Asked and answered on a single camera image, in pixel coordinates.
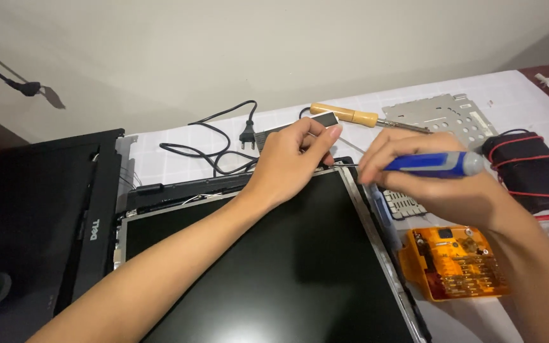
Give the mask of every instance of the white wall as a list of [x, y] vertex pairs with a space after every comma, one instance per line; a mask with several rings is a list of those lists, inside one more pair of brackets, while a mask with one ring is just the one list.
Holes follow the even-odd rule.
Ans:
[[66, 106], [0, 82], [0, 123], [29, 142], [166, 129], [549, 63], [523, 55], [548, 35], [537, 0], [0, 0], [0, 61]]

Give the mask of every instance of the wooden handle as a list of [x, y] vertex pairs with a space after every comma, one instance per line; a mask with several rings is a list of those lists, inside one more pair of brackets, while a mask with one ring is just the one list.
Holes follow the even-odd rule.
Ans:
[[342, 107], [336, 107], [331, 105], [312, 103], [310, 104], [310, 114], [319, 114], [332, 111], [339, 120], [349, 121], [350, 123], [357, 123], [373, 128], [376, 126], [378, 120], [378, 114], [370, 112], [354, 111], [344, 109]]

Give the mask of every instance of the dell logo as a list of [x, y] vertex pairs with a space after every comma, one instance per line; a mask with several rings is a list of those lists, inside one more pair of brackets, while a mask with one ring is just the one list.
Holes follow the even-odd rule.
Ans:
[[96, 233], [99, 232], [99, 220], [97, 219], [96, 222], [92, 222], [92, 231], [90, 235], [90, 240], [96, 239]]

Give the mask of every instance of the orange screwdriver bit set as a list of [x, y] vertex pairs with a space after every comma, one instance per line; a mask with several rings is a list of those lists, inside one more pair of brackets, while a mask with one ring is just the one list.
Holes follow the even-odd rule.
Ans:
[[509, 294], [486, 238], [468, 226], [409, 230], [400, 250], [404, 276], [426, 299], [443, 301]]

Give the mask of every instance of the screwdriver handle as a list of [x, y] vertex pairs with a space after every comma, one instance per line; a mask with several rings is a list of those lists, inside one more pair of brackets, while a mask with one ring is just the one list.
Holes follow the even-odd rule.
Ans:
[[399, 170], [430, 178], [462, 178], [476, 175], [483, 168], [483, 158], [476, 152], [448, 151], [400, 156], [384, 170]]
[[378, 114], [376, 113], [355, 111], [319, 103], [310, 104], [310, 114], [319, 114], [330, 111], [336, 114], [339, 120], [362, 124], [368, 126], [369, 128], [376, 126], [376, 121], [378, 120]]

